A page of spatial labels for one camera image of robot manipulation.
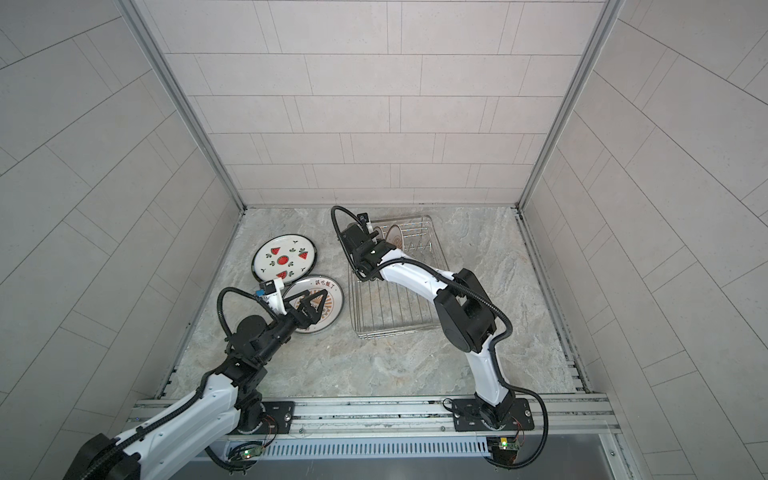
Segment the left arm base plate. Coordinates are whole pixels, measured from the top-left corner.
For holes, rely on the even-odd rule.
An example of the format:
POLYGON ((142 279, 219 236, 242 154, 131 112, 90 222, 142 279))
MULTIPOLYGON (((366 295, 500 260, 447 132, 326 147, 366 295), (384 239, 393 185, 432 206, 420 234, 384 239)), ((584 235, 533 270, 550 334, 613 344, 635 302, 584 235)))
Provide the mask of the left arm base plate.
POLYGON ((236 432, 243 435, 282 435, 290 432, 296 403, 266 401, 241 411, 236 432))

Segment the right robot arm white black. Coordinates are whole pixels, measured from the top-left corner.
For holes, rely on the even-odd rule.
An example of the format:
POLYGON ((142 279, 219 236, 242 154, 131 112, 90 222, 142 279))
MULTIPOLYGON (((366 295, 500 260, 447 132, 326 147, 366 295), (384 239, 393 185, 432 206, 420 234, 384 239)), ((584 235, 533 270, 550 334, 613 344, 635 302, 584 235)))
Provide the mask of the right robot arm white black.
POLYGON ((443 334, 467 356, 480 418, 492 429, 504 426, 515 394, 503 378, 495 353, 496 344, 505 337, 497 333, 496 321, 502 314, 474 273, 433 268, 358 224, 337 230, 336 235, 360 280, 391 282, 433 303, 443 334))

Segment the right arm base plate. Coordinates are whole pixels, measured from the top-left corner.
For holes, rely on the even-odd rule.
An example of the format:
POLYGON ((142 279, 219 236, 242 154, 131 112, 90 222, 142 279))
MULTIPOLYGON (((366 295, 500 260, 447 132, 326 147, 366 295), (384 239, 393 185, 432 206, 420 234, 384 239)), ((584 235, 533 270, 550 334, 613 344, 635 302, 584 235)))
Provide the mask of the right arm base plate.
POLYGON ((507 395, 493 406, 479 397, 447 399, 444 407, 453 417, 457 432, 532 431, 535 428, 527 399, 507 395))

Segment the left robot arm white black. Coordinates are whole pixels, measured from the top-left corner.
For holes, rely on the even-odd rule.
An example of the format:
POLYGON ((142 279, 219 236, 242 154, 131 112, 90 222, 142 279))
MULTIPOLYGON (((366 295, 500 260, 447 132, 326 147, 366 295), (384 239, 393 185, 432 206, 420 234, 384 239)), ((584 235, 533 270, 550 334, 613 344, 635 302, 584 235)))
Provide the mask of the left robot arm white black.
POLYGON ((168 479, 226 434, 265 429, 267 439, 275 439, 281 427, 264 406, 258 386, 267 363, 291 335, 321 320, 327 295, 325 289, 289 297, 267 287, 254 294, 222 289, 216 312, 226 339, 225 360, 205 372, 195 390, 150 420, 113 438, 92 437, 75 455, 66 478, 168 479), (266 308, 270 318, 251 315, 230 328, 224 316, 229 293, 266 308))

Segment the watermelon pattern plate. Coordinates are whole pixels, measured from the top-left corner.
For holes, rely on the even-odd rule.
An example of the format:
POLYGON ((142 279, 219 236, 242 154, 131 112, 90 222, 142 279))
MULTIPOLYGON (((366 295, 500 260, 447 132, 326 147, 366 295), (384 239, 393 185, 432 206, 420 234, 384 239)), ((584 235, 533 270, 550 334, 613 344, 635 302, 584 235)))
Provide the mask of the watermelon pattern plate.
POLYGON ((280 278, 285 284, 308 275, 317 261, 317 248, 306 236, 285 234, 265 242, 254 254, 251 272, 259 281, 280 278))

